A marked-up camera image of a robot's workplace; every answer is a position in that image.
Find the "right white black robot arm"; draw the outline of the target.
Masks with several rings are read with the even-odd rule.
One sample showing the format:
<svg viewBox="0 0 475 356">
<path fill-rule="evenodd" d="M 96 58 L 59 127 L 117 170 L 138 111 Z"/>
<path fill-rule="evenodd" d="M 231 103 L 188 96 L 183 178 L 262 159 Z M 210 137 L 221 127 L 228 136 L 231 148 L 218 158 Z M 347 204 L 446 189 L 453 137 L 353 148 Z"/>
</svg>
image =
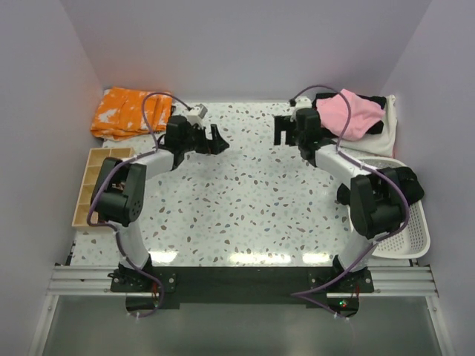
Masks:
<svg viewBox="0 0 475 356">
<path fill-rule="evenodd" d="M 330 281 L 311 290 L 333 286 L 348 291 L 357 282 L 356 272 L 367 267 L 378 244 L 408 224 L 409 204 L 398 175 L 392 168 L 379 170 L 344 153 L 337 142 L 322 134 L 320 116 L 312 108 L 274 117 L 274 144 L 280 145 L 282 140 L 298 147 L 303 160 L 326 171 L 350 191 L 351 236 L 333 259 Z"/>
</svg>

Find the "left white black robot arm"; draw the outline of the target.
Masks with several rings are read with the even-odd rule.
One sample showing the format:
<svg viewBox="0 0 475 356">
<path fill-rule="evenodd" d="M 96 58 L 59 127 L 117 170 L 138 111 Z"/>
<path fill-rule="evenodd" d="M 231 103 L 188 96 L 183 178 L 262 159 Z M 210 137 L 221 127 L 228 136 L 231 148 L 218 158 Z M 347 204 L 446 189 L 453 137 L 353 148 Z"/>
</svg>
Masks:
<svg viewBox="0 0 475 356">
<path fill-rule="evenodd" d="M 154 282 L 151 256 L 141 236 L 139 218 L 144 206 L 146 183 L 179 167 L 189 152 L 218 155 L 229 148 L 215 124 L 211 137 L 185 116 L 172 116 L 166 132 L 152 151 L 127 159 L 106 157 L 91 196 L 88 224 L 113 231 L 121 255 L 120 270 L 130 270 L 127 281 L 137 291 Z"/>
</svg>

